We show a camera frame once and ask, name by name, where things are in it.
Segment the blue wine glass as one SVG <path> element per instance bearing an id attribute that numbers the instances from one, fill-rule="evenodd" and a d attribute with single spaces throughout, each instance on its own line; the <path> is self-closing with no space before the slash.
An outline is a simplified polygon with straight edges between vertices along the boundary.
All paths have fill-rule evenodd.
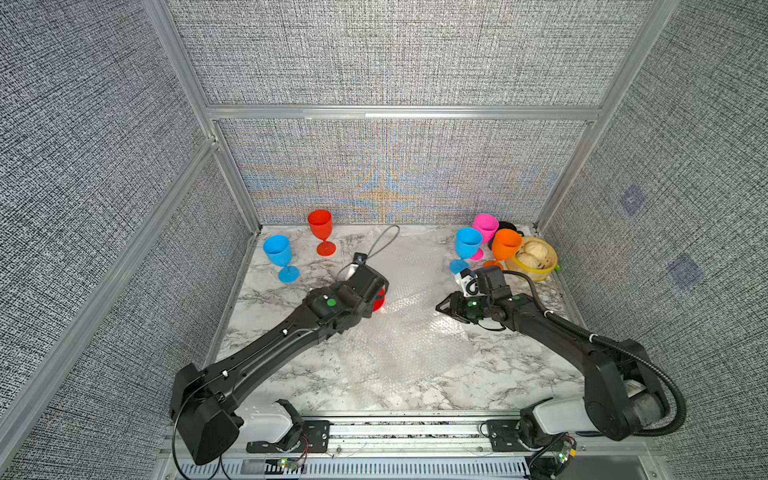
<path id="1" fill-rule="evenodd" d="M 453 275 L 469 267 L 467 260 L 477 253 L 482 242 L 482 233 L 474 228 L 465 227 L 457 231 L 454 246 L 458 258 L 449 264 Z"/>
<path id="2" fill-rule="evenodd" d="M 278 279 L 285 284 L 296 281 L 300 276 L 300 270 L 291 264 L 293 255 L 290 239 L 284 235 L 268 237 L 263 250 L 268 260 L 279 268 Z"/>

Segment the red plastic wine glass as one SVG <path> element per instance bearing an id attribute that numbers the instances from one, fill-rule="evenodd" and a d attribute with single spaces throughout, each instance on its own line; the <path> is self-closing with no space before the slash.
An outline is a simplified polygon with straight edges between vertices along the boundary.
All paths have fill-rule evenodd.
<path id="1" fill-rule="evenodd" d="M 332 215 L 327 210 L 315 210 L 308 216 L 308 223 L 312 234 L 321 240 L 317 246 L 317 253 L 322 257 L 332 256 L 336 251 L 336 245 L 329 240 L 332 230 Z"/>

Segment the orange wine glass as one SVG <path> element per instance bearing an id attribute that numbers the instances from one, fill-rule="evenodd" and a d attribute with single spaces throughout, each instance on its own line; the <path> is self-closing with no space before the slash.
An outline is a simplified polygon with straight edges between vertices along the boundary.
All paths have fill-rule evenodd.
<path id="1" fill-rule="evenodd" d="M 492 260 L 486 261 L 483 266 L 505 267 L 505 262 L 512 258 L 522 245 L 523 237 L 515 230 L 500 229 L 493 237 L 491 253 Z"/>

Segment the pink plastic wine glass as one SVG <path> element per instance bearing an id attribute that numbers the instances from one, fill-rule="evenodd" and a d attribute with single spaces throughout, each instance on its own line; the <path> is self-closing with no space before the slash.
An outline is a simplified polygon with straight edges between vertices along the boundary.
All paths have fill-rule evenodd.
<path id="1" fill-rule="evenodd" d="M 474 218 L 472 228 L 481 233 L 482 241 L 470 259 L 472 261 L 479 261 L 484 258 L 483 246 L 495 235 L 499 228 L 499 221 L 492 215 L 479 214 Z"/>

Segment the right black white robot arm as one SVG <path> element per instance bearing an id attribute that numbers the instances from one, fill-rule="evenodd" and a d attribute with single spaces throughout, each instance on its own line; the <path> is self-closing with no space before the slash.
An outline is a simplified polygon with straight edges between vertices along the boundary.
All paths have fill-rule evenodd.
<path id="1" fill-rule="evenodd" d="M 650 367 L 644 348 L 634 341 L 610 343 L 549 310 L 526 294 L 493 300 L 454 292 L 435 310 L 464 324 L 494 320 L 502 330 L 532 338 L 573 365 L 584 377 L 580 397 L 548 399 L 524 408 L 517 426 L 523 445 L 536 449 L 561 433 L 584 433 L 621 441 L 629 436 L 658 437 L 675 423 L 654 428 L 670 407 L 663 398 L 662 376 Z"/>

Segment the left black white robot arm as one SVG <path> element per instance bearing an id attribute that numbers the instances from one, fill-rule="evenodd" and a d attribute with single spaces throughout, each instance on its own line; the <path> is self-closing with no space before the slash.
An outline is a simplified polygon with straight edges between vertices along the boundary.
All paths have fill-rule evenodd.
<path id="1" fill-rule="evenodd" d="M 278 450 L 298 446 L 304 421 L 289 401 L 269 402 L 248 419 L 236 410 L 300 353 L 369 318 L 388 286 L 382 274 L 361 265 L 348 279 L 311 290 L 285 320 L 241 350 L 202 369 L 193 363 L 182 367 L 174 378 L 170 417 L 195 464 L 218 460 L 243 426 Z"/>

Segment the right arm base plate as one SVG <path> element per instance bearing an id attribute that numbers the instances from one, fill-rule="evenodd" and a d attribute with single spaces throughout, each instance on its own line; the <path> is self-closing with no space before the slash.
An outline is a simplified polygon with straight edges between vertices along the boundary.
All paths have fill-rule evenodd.
<path id="1" fill-rule="evenodd" d="M 538 452 L 561 447 L 565 436 L 548 434 L 530 419 L 492 419 L 481 431 L 490 440 L 494 452 Z"/>

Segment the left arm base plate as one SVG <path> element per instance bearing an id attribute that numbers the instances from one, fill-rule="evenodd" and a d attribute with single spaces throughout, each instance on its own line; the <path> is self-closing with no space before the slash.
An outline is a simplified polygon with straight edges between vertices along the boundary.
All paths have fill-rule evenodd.
<path id="1" fill-rule="evenodd" d="M 250 454 L 287 453 L 289 455 L 326 453 L 330 438 L 330 426 L 331 423 L 326 420 L 304 421 L 300 425 L 294 425 L 276 443 L 249 442 L 246 446 L 246 452 Z"/>

